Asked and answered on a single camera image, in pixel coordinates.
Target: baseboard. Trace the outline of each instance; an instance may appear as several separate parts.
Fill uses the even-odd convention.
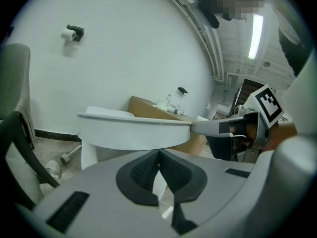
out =
[[[39,129],[35,129],[35,136],[47,138],[47,139],[61,140],[61,141],[81,142],[81,139],[77,135],[49,132],[49,131],[44,131]]]

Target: black toilet paper holder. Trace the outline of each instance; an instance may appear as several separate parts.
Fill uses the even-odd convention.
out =
[[[81,37],[83,37],[83,35],[84,35],[84,28],[81,28],[78,26],[67,25],[67,29],[73,30],[76,32],[76,35],[75,35],[75,38],[73,39],[73,41],[79,42]]]

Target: white cylinder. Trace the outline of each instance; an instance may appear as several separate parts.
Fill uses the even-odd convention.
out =
[[[67,41],[74,40],[76,32],[74,30],[64,29],[61,33],[61,38]]]

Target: ceiling light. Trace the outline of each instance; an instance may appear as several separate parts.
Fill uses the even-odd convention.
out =
[[[253,15],[253,31],[252,31],[252,40],[249,52],[249,58],[254,60],[256,58],[261,34],[262,34],[262,27],[263,27],[263,16],[260,15]]]

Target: gray towel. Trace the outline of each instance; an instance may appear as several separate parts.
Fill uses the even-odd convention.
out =
[[[10,44],[0,50],[0,120],[13,111],[22,114],[32,147],[35,132],[30,108],[30,49],[23,44]]]

